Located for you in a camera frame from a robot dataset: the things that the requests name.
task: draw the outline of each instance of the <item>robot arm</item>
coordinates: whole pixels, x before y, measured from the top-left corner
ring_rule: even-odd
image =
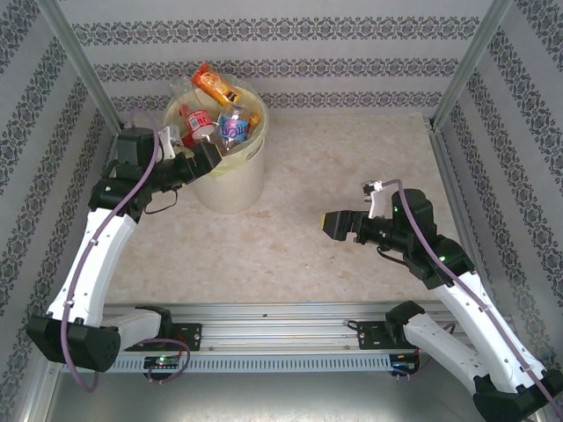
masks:
[[[471,392],[474,403],[487,421],[520,421],[547,403],[530,372],[551,395],[563,391],[561,372],[545,370],[512,332],[461,246],[437,234],[432,204],[424,193],[405,190],[410,211],[439,260],[469,288],[469,294],[428,255],[406,217],[398,193],[391,196],[392,218],[386,219],[381,216],[384,184],[370,181],[363,189],[366,200],[371,201],[370,212],[329,213],[325,215],[323,231],[339,241],[346,240],[347,233],[353,232],[359,244],[377,244],[380,252],[402,253],[404,265],[451,311],[464,327],[476,352],[439,327],[414,302],[402,303],[386,315],[385,325],[390,336],[419,347],[446,367]],[[482,309],[472,295],[476,295],[486,309]],[[486,311],[494,314],[500,329],[527,363],[526,370]]]
[[[58,296],[46,316],[32,316],[26,332],[51,361],[64,363],[60,340],[61,323],[69,285],[83,251],[92,242],[93,233],[114,210],[149,165],[154,148],[149,129],[124,129],[117,139],[115,162],[92,189],[84,238],[75,261]],[[162,148],[147,182],[125,207],[108,223],[85,261],[71,303],[68,317],[68,341],[72,360],[78,367],[99,372],[109,369],[119,353],[147,338],[168,338],[172,329],[170,311],[155,307],[135,309],[131,314],[102,322],[104,302],[113,271],[143,210],[156,192],[177,191],[184,184],[206,175],[221,161],[215,145],[194,146],[194,156],[175,155],[172,139],[179,138],[171,127],[160,132]]]

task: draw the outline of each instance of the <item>bottle label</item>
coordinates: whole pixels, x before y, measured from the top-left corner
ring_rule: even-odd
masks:
[[[248,122],[245,120],[229,119],[221,116],[221,119],[219,120],[219,127],[219,135],[223,138],[234,139],[239,142],[246,139]]]
[[[197,110],[187,115],[186,125],[190,131],[190,134],[193,134],[196,130],[202,127],[209,125],[213,126],[213,121],[209,117],[208,112],[206,112],[205,110]]]

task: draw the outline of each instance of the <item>patterned wall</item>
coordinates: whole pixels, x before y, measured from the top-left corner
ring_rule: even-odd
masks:
[[[491,0],[64,0],[119,111],[164,110],[209,61],[273,113],[430,115]]]
[[[0,1],[0,421],[13,416],[44,313],[83,235],[112,134],[36,3]]]
[[[563,364],[563,2],[515,1],[442,128],[496,301]]]

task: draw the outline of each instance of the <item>blue bottle label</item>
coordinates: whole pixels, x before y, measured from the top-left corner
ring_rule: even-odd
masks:
[[[248,130],[248,122],[239,119],[228,119],[221,116],[219,120],[219,135],[223,138],[234,139],[242,142],[246,139],[246,131]]]

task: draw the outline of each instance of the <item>white bucket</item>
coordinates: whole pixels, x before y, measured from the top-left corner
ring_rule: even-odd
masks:
[[[235,147],[208,175],[191,184],[198,200],[218,213],[233,214],[250,207],[258,200],[264,187],[264,142],[269,127],[267,107],[258,95],[238,86],[245,103],[258,111],[261,120],[252,137]],[[220,106],[203,91],[196,89],[198,99],[216,120]],[[182,136],[187,134],[184,119],[179,115],[179,105],[170,101],[165,111],[164,124],[176,124]]]

